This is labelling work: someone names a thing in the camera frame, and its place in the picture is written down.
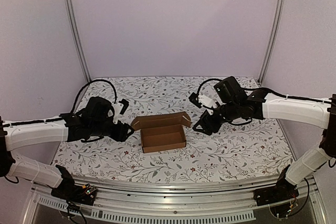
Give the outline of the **brown cardboard box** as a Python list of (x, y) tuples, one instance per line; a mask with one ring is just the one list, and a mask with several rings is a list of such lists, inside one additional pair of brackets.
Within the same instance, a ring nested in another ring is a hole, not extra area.
[(184, 128), (191, 125), (191, 118), (186, 112), (137, 116), (131, 123), (134, 130), (140, 132), (144, 153), (185, 148)]

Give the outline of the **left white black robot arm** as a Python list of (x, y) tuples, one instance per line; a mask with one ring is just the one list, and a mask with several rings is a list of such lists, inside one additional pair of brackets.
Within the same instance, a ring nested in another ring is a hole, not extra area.
[(74, 113), (63, 113), (49, 119), (23, 122), (1, 121), (1, 177), (18, 177), (57, 188), (67, 200), (78, 195), (71, 174), (62, 166), (46, 165), (16, 153), (25, 146), (49, 142), (91, 143), (108, 137), (124, 142), (134, 132), (119, 116), (129, 106), (125, 99), (110, 102), (92, 97), (86, 107)]

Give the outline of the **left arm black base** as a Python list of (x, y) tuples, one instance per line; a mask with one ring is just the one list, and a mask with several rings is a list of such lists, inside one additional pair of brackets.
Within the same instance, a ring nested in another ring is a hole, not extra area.
[(58, 187), (51, 190), (51, 195), (60, 199), (93, 206), (98, 192), (91, 184), (76, 185), (71, 174), (62, 166), (56, 165), (61, 173), (62, 181)]

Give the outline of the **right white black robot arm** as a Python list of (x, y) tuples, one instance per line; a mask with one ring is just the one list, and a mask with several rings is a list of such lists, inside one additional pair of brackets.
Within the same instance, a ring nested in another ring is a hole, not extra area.
[(205, 108), (193, 130), (212, 135), (222, 124), (233, 124), (244, 119), (249, 124), (253, 119), (281, 119), (314, 125), (323, 130), (322, 141), (306, 151), (297, 161), (286, 167), (278, 178), (271, 196), (276, 201), (284, 200), (292, 188), (304, 178), (335, 158), (335, 96), (331, 98), (307, 98), (280, 94), (269, 88), (243, 88), (235, 77), (215, 79), (214, 89), (221, 102), (200, 90), (189, 96), (198, 108)]

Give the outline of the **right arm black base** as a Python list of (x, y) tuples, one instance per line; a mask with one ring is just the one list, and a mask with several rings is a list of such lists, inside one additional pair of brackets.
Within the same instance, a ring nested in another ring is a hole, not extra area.
[(254, 190), (253, 199), (256, 201), (257, 206), (274, 204), (299, 196), (297, 186), (292, 185), (285, 179), (288, 168), (289, 165), (282, 170), (274, 186)]

